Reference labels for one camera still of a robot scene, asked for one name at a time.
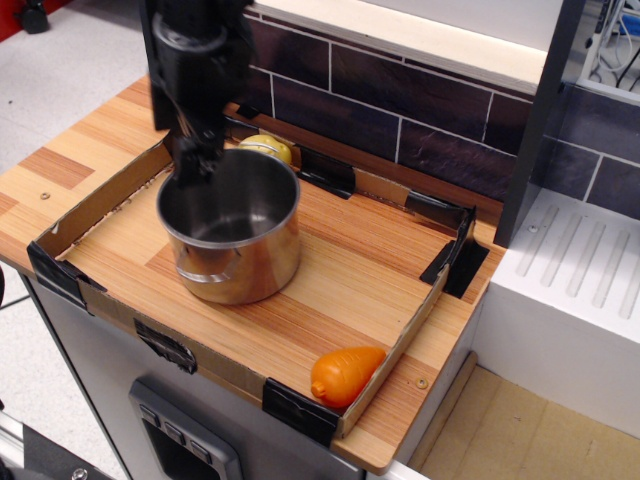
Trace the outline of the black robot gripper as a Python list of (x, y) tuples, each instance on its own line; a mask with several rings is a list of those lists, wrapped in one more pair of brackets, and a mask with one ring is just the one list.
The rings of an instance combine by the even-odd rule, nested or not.
[(155, 14), (163, 89), (173, 104), (174, 177), (179, 188), (209, 183), (221, 161), (223, 110), (244, 90), (254, 41), (242, 14)]

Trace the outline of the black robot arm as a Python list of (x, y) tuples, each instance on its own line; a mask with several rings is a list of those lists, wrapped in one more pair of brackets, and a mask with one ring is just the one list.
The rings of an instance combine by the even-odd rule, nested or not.
[(224, 110), (245, 90), (255, 53), (249, 1), (142, 1), (155, 128), (173, 132), (180, 187), (207, 183), (222, 156)]

